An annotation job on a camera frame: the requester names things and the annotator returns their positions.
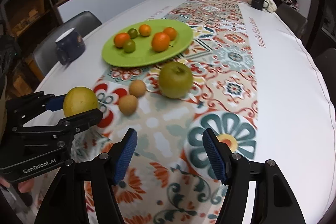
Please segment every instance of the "dark blue mug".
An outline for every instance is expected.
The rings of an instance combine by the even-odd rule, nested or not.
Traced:
[[[56,55],[62,65],[67,65],[80,57],[85,51],[85,44],[75,28],[67,30],[56,39]]]

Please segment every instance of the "metal screw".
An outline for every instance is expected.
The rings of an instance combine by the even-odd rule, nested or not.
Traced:
[[[70,166],[73,163],[73,160],[66,160],[65,165]]]
[[[275,166],[275,165],[276,165],[276,163],[275,163],[274,160],[268,160],[268,161],[267,161],[267,164],[268,164],[269,166]]]
[[[65,142],[63,142],[63,141],[59,141],[58,143],[57,143],[57,146],[58,147],[63,147],[65,145]]]
[[[233,153],[232,158],[235,159],[235,160],[239,160],[241,158],[241,155],[238,154],[238,153]]]
[[[105,160],[105,159],[107,159],[108,157],[109,157],[109,153],[101,153],[101,154],[99,155],[99,158],[102,159],[102,160]]]

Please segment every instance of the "dining table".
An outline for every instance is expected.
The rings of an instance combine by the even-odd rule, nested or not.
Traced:
[[[119,30],[153,19],[173,19],[193,30],[190,46],[174,58],[137,68],[108,65],[105,42]],[[230,0],[146,0],[84,37],[85,52],[68,66],[57,63],[36,91],[62,95],[86,86],[97,95],[103,119],[75,136],[71,157],[92,160],[128,128],[138,134],[125,178],[113,187],[125,223],[215,223],[227,186],[211,168],[202,144],[205,128],[248,160],[272,159],[281,169],[307,224],[316,224],[335,198],[335,110],[312,58],[277,16]],[[181,62],[193,86],[180,99],[160,92],[166,62]],[[134,80],[146,94],[124,116],[119,99]],[[29,122],[53,125],[63,111]],[[38,212],[57,170],[36,178]],[[243,223],[250,223],[255,182],[250,182]],[[85,182],[90,223],[98,223],[90,182]]]

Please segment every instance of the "white tablecloth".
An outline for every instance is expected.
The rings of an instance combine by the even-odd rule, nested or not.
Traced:
[[[85,37],[86,51],[69,67],[57,63],[37,91],[61,95],[75,86],[92,88],[108,68],[101,49],[122,28],[161,18],[186,0],[147,0],[112,18]],[[289,28],[274,13],[240,4],[258,84],[258,149],[255,161],[274,159],[301,207],[315,224],[335,197],[335,110],[321,73]],[[49,123],[50,113],[32,125]],[[244,222],[250,223],[254,189],[250,183]]]

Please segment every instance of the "green apple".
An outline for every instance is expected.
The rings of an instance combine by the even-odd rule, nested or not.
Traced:
[[[191,69],[179,62],[164,65],[159,74],[161,93],[169,98],[183,97],[193,85]]]

